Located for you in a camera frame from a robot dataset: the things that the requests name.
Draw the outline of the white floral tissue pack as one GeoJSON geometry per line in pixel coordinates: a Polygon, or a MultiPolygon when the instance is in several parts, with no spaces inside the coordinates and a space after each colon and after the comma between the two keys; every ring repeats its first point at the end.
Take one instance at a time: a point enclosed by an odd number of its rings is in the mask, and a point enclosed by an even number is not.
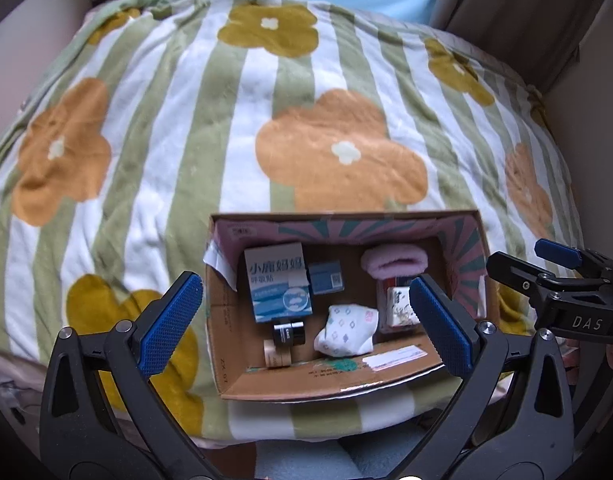
{"type": "Polygon", "coordinates": [[[405,286],[389,287],[386,299],[386,324],[392,330],[414,327],[419,318],[410,302],[410,291],[405,286]]]}

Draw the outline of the pink towel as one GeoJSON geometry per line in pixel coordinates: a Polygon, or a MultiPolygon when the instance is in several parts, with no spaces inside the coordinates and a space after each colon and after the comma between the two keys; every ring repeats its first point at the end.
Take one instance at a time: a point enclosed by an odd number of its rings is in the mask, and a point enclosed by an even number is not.
{"type": "Polygon", "coordinates": [[[406,278],[427,270],[428,255],[415,244],[384,244],[366,250],[361,267],[377,281],[406,278]]]}

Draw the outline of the small beige jar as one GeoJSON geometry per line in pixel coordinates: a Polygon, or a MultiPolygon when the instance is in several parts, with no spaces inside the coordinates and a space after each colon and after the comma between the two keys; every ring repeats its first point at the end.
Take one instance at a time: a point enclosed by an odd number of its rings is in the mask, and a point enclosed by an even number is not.
{"type": "Polygon", "coordinates": [[[264,362],[267,368],[282,368],[292,364],[288,347],[277,347],[272,339],[263,341],[264,362]]]}

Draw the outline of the white patterned socks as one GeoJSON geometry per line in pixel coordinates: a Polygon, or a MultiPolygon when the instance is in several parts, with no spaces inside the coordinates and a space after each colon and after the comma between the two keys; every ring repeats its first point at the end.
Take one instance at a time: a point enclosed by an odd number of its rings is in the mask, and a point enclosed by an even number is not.
{"type": "Polygon", "coordinates": [[[314,339],[314,350],[332,358],[369,354],[378,322],[376,309],[359,304],[330,306],[326,324],[314,339]]]}

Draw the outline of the small black jar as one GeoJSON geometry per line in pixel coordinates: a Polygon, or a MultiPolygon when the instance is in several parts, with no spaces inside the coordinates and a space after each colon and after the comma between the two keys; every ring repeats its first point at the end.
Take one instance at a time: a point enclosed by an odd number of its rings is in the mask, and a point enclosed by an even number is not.
{"type": "Polygon", "coordinates": [[[277,347],[293,347],[305,344],[303,321],[282,321],[273,325],[273,341],[277,347]]]}

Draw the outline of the small dark blue box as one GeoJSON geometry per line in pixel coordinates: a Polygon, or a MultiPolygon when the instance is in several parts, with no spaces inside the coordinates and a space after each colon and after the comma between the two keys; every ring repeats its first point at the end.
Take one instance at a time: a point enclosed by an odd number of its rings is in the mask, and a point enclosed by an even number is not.
{"type": "Polygon", "coordinates": [[[311,263],[308,271],[311,289],[315,296],[335,294],[345,289],[343,269],[339,260],[311,263]]]}

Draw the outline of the blue white carton box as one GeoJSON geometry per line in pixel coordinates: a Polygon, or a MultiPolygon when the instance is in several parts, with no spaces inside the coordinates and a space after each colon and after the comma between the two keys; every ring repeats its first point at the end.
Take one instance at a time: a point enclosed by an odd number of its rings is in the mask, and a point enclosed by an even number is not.
{"type": "Polygon", "coordinates": [[[312,314],[302,245],[290,243],[244,251],[254,320],[268,323],[312,314]]]}

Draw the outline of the cardboard box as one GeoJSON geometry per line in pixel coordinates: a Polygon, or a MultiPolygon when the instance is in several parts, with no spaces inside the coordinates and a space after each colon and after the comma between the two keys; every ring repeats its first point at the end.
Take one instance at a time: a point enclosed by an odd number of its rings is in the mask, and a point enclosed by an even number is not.
{"type": "Polygon", "coordinates": [[[474,210],[216,214],[203,260],[208,340],[225,400],[341,399],[443,364],[416,321],[395,316],[430,275],[477,318],[495,318],[474,210]]]}

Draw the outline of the brown drape right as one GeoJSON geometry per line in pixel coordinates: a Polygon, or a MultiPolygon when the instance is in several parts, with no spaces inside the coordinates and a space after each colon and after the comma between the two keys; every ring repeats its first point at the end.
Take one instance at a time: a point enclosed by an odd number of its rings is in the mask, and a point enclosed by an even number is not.
{"type": "Polygon", "coordinates": [[[436,0],[429,25],[459,36],[549,90],[604,0],[436,0]]]}

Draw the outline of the floral striped fleece blanket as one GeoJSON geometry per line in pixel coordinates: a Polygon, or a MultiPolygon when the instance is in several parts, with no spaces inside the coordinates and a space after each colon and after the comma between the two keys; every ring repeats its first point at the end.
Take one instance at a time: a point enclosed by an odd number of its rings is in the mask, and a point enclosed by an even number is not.
{"type": "Polygon", "coordinates": [[[540,93],[462,38],[299,0],[119,0],[0,140],[0,385],[60,328],[202,272],[216,212],[476,209],[493,250],[582,240],[540,93]]]}

